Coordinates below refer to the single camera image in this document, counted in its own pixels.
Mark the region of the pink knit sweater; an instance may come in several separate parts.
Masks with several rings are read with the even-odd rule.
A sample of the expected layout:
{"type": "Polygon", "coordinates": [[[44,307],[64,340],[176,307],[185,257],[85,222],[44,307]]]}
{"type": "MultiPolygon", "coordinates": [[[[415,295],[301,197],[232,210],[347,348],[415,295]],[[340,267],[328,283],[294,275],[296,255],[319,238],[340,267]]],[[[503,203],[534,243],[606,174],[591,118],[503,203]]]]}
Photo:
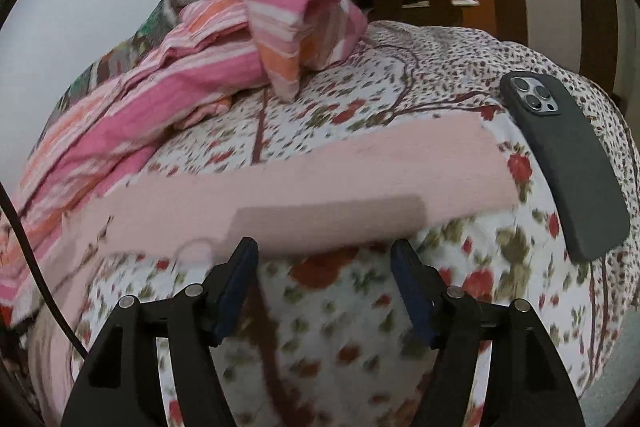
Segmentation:
{"type": "Polygon", "coordinates": [[[107,256],[219,263],[244,237],[268,258],[324,254],[517,203],[480,117],[416,119],[265,164],[145,176],[72,213],[42,272],[52,291],[79,289],[107,256]]]}

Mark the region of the pink striped quilt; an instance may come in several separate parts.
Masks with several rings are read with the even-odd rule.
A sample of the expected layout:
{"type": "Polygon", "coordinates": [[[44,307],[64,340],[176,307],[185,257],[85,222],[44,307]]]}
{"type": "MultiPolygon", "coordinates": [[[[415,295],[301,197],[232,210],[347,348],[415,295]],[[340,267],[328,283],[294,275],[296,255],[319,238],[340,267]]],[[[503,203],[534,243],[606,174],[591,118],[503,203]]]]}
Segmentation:
{"type": "MultiPolygon", "coordinates": [[[[343,62],[367,27],[350,0],[200,0],[129,72],[71,107],[29,159],[18,195],[27,237],[48,251],[64,221],[140,171],[164,135],[229,109],[236,92],[271,86],[291,102],[303,69],[343,62]]],[[[58,305],[78,317],[82,286],[58,305]]]]}

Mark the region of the patchwork floral blanket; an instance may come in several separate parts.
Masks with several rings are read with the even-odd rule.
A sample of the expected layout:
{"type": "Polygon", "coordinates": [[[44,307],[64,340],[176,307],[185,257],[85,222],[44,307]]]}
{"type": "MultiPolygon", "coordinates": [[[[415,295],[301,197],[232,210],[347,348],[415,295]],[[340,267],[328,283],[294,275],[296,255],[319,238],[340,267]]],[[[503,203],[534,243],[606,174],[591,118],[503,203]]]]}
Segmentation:
{"type": "Polygon", "coordinates": [[[66,89],[54,106],[50,121],[56,121],[101,83],[136,67],[156,49],[180,22],[180,13],[200,0],[160,0],[136,32],[89,65],[66,89]]]}

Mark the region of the black smartphone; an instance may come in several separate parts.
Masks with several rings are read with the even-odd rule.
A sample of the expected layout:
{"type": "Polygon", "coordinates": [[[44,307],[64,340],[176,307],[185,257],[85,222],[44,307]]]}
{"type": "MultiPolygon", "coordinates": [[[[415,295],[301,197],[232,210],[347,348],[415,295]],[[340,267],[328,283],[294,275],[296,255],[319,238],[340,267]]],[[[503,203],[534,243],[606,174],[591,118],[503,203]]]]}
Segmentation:
{"type": "Polygon", "coordinates": [[[563,83],[549,75],[509,72],[500,92],[549,184],[570,259],[593,262],[622,245],[630,230],[623,192],[563,83]]]}

